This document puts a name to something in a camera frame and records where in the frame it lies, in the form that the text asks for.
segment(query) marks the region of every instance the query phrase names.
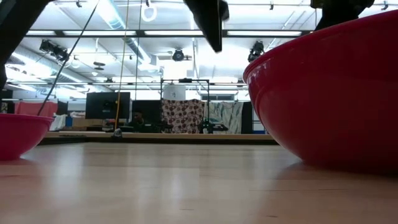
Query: person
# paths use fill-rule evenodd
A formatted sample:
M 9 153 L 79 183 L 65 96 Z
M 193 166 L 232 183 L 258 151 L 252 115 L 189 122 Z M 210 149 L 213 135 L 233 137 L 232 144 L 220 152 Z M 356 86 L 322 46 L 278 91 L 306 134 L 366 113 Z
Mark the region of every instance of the person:
M 136 133 L 158 133 L 157 126 L 149 120 L 144 119 L 144 113 L 139 108 L 134 110 L 134 118 L 127 125 Z
M 373 3 L 374 0 L 311 0 L 311 7 L 322 8 L 322 18 L 315 30 L 358 19 Z

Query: pink bowl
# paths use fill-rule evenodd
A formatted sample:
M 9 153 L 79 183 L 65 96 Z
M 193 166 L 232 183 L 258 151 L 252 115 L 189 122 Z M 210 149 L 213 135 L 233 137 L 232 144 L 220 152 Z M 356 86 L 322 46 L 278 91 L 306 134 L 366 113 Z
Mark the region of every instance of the pink bowl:
M 318 166 L 398 170 L 398 11 L 292 40 L 244 80 L 274 139 Z
M 18 159 L 43 140 L 54 119 L 0 114 L 0 160 Z

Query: desk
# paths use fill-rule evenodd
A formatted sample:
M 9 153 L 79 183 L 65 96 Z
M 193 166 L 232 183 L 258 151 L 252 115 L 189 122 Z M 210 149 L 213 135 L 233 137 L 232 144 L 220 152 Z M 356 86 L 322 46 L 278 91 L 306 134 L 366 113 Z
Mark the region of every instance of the desk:
M 84 143 L 0 162 L 2 224 L 395 224 L 398 181 L 280 146 Z
M 110 141 L 112 133 L 94 131 L 61 131 L 47 133 L 44 141 L 86 138 L 87 141 Z M 192 144 L 276 144 L 268 134 L 153 134 L 123 133 L 123 142 L 159 142 Z

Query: hanging ring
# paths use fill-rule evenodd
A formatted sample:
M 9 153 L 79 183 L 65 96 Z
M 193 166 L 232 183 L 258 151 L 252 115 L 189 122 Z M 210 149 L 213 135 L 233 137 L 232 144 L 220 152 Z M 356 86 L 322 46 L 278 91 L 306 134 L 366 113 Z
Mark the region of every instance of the hanging ring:
M 147 9 L 152 9 L 153 10 L 153 13 L 152 13 L 152 15 L 150 17 L 147 17 L 145 15 L 145 10 L 147 10 Z M 145 6 L 141 7 L 141 18 L 142 18 L 143 21 L 151 22 L 151 21 L 156 19 L 156 16 L 157 16 L 157 8 L 156 8 L 156 6 L 153 6 L 152 4 L 150 4 L 149 6 L 145 5 Z

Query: computer monitor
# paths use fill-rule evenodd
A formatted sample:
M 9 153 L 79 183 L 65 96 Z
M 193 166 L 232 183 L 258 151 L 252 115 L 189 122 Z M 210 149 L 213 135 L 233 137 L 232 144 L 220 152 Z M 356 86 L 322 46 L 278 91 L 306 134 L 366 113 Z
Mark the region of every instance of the computer monitor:
M 119 93 L 87 93 L 86 119 L 115 119 Z M 119 119 L 129 119 L 130 93 L 120 93 Z

